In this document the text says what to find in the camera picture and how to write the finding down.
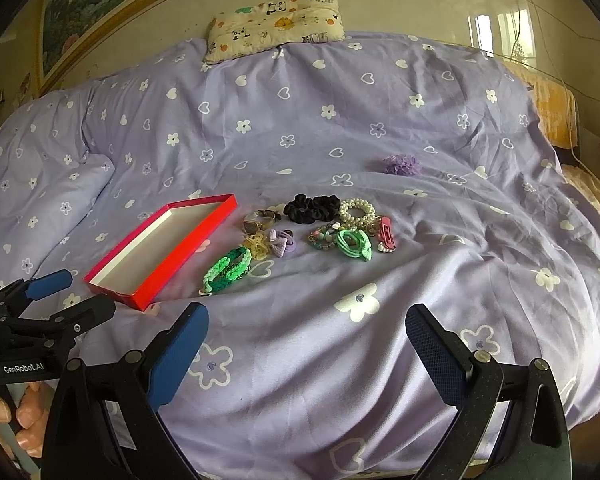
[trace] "purple hair tie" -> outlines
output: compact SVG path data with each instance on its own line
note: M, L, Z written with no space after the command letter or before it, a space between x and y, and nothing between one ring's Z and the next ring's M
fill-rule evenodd
M271 251L279 258L282 258L285 253L291 253L296 249L293 231L269 231L269 245Z
M385 173L401 176L415 176L420 173L420 164L413 155L400 153L387 157L384 162Z

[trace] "bed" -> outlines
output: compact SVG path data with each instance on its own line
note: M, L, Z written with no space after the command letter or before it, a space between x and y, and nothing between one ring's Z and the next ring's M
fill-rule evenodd
M197 470L279 480L418 468L455 410L406 338L415 303L500 362L546 359L570 428L600 411L600 214L565 181L520 79L416 36L357 33L213 67L205 49L183 41L0 128L0 287L60 268L75 277L27 317L88 297L82 277L165 203L234 193L238 209L151 308L120 305L74 349L88 364L117 360L196 299L245 215L297 193L359 197L392 219L394 253L365 263L316 251L311 227L280 222L298 249L204 298L208 336L160 409ZM385 174L397 153L420 174Z

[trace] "red box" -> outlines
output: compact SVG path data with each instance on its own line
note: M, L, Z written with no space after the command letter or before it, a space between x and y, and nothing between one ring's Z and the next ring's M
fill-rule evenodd
M84 281L93 292L144 311L236 206L232 194L167 204L131 231Z

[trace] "green hair tie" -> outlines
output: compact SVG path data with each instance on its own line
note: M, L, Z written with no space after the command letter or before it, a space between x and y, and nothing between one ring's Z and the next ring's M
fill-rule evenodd
M200 296L210 296L227 288L235 280L239 280L249 271L251 251L244 246L231 249L220 258L202 278Z
M336 245L349 258L371 259L371 241L363 230L343 229L336 234Z

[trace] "black scrunchie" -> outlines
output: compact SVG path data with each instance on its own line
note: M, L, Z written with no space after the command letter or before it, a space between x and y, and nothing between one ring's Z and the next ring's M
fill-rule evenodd
M285 205L284 213L296 224L312 224L316 220L331 222L340 208L340 199L335 196L316 196L313 199L297 194L296 199Z

